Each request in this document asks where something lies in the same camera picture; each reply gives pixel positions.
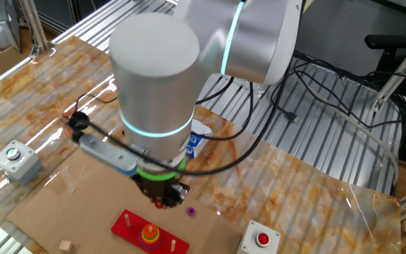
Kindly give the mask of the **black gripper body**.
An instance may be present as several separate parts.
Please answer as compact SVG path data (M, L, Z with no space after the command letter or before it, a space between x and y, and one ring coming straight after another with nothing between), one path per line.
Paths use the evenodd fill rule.
M134 174L130 177L135 182L140 191L145 193L152 193L157 196L157 202L162 204L162 197L165 193L180 193L184 199L190 190L190 187L184 183L181 183L175 177L165 181L152 181Z

